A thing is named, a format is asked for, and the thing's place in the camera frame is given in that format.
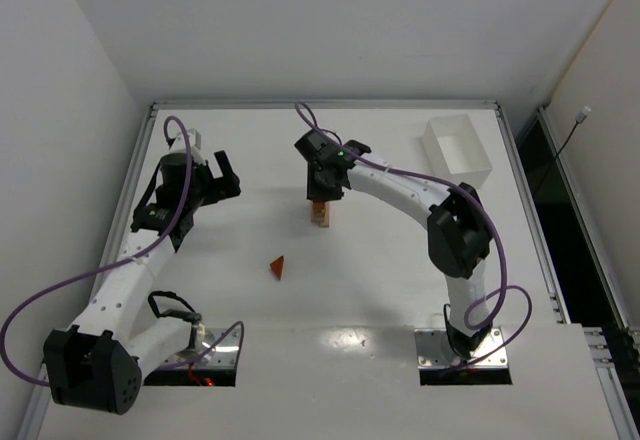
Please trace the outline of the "striped dark wood block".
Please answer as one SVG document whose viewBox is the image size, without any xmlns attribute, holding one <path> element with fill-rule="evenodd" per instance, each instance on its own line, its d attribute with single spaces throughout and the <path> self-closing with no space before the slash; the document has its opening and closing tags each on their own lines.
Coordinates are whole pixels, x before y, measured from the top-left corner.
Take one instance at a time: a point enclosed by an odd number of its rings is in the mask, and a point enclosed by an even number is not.
<svg viewBox="0 0 640 440">
<path fill-rule="evenodd" d="M 326 208 L 312 208 L 311 202 L 311 222 L 318 227 L 328 228 L 330 226 L 330 203 L 327 202 Z"/>
</svg>

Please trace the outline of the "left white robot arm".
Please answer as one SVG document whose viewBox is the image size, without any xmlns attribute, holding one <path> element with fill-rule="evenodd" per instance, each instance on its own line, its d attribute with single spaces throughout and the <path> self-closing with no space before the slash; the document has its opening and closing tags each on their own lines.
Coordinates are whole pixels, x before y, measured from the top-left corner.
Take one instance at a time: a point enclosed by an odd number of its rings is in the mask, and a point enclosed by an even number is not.
<svg viewBox="0 0 640 440">
<path fill-rule="evenodd" d="M 214 154 L 220 177 L 197 151 L 176 151 L 158 162 L 134 209 L 119 257 L 84 311 L 66 330 L 54 329 L 44 347 L 52 399 L 59 405 L 123 415 L 145 378 L 202 358 L 205 337 L 200 313 L 190 305 L 156 311 L 155 323 L 132 332 L 139 311 L 153 307 L 154 283 L 194 225 L 196 211 L 240 195 L 240 179 L 224 151 Z"/>
</svg>

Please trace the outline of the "aluminium table frame rail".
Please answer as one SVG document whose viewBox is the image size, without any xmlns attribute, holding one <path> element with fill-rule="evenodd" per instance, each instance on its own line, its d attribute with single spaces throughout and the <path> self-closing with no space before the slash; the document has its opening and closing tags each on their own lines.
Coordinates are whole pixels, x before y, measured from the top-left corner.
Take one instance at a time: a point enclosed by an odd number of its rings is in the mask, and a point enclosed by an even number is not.
<svg viewBox="0 0 640 440">
<path fill-rule="evenodd" d="M 155 122 L 155 116 L 156 114 L 153 105 L 148 106 L 143 110 L 137 129 L 136 140 L 132 147 L 131 157 L 127 165 L 126 175 L 114 210 L 114 217 L 100 258 L 100 267 L 106 266 L 117 258 L 117 250 L 124 236 L 125 222 L 129 215 L 129 209 L 132 206 L 135 186 L 138 182 L 142 169 L 144 156 Z M 29 403 L 23 416 L 19 431 L 15 436 L 16 439 L 38 438 L 46 417 L 50 399 L 51 395 L 49 393 L 49 389 L 45 389 L 44 387 L 36 387 L 34 389 L 29 398 Z"/>
</svg>

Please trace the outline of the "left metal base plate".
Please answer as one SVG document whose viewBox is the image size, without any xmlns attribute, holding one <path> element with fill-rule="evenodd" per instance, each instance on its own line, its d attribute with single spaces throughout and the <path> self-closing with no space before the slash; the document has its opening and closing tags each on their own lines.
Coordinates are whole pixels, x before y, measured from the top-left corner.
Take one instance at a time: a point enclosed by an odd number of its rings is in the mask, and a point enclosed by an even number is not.
<svg viewBox="0 0 640 440">
<path fill-rule="evenodd" d="M 196 355 L 202 354 L 215 343 L 216 346 L 197 360 L 193 367 L 195 369 L 210 370 L 233 369 L 237 364 L 240 353 L 240 329 L 236 328 L 223 340 L 220 340 L 219 337 L 223 332 L 223 329 L 206 329 L 199 342 L 195 344 L 194 349 L 183 350 L 170 356 L 165 361 L 165 364 L 175 364 L 189 360 Z"/>
</svg>

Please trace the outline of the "white plastic bin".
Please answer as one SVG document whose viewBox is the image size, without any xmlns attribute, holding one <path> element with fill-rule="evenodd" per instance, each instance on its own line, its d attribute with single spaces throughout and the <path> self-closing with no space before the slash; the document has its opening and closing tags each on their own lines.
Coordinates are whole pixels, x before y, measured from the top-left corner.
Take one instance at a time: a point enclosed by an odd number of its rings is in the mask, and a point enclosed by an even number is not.
<svg viewBox="0 0 640 440">
<path fill-rule="evenodd" d="M 455 184 L 479 189 L 492 163 L 467 114 L 432 117 L 421 138 L 432 173 Z"/>
</svg>

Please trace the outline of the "orange triangle wood block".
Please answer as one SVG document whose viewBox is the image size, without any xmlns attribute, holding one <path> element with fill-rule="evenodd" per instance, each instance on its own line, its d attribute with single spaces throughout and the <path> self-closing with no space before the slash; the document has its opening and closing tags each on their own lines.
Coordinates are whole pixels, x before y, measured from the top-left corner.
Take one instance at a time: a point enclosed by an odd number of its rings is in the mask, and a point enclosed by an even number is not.
<svg viewBox="0 0 640 440">
<path fill-rule="evenodd" d="M 280 281 L 283 277 L 285 266 L 285 257 L 283 255 L 277 257 L 269 264 L 269 269 L 274 277 Z"/>
</svg>

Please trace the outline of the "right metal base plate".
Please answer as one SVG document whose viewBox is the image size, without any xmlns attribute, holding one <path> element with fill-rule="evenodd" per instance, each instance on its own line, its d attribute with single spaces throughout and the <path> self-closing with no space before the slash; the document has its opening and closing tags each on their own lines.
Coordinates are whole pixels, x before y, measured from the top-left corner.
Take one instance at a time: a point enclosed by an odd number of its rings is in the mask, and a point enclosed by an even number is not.
<svg viewBox="0 0 640 440">
<path fill-rule="evenodd" d="M 449 345 L 444 329 L 416 329 L 414 339 L 420 370 L 437 371 L 467 365 L 476 369 L 503 369 L 509 365 L 500 328 L 491 330 L 466 363 Z"/>
</svg>

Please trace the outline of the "metal base plate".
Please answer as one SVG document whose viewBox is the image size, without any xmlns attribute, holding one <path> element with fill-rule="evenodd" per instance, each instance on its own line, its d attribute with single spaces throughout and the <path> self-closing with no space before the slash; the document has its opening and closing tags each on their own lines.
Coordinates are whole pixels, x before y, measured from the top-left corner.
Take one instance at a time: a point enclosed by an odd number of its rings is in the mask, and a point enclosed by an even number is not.
<svg viewBox="0 0 640 440">
<path fill-rule="evenodd" d="M 220 340 L 219 337 L 223 332 L 223 329 L 206 329 L 199 342 L 195 344 L 194 349 L 183 350 L 170 356 L 165 361 L 165 364 L 175 364 L 189 360 L 196 355 L 202 354 L 215 343 L 216 346 L 197 360 L 193 367 L 195 369 L 210 370 L 233 369 L 237 364 L 240 353 L 240 329 L 236 328 L 223 340 Z"/>
<path fill-rule="evenodd" d="M 491 330 L 466 363 L 449 345 L 444 329 L 416 329 L 414 339 L 420 370 L 437 371 L 467 365 L 476 369 L 503 369 L 509 365 L 500 328 Z"/>
</svg>

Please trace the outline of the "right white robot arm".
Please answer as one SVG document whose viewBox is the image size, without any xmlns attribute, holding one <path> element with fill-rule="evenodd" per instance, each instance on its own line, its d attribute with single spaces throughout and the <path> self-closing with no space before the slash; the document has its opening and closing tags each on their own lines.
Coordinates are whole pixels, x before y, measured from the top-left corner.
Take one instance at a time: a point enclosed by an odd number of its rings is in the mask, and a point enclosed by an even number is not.
<svg viewBox="0 0 640 440">
<path fill-rule="evenodd" d="M 468 200 L 433 181 L 391 172 L 390 165 L 356 140 L 336 146 L 310 130 L 294 147 L 307 162 L 307 198 L 337 201 L 343 190 L 368 194 L 406 214 L 427 234 L 428 257 L 444 275 L 449 298 L 446 332 L 453 352 L 465 359 L 489 334 L 484 296 L 485 260 L 492 236 Z"/>
</svg>

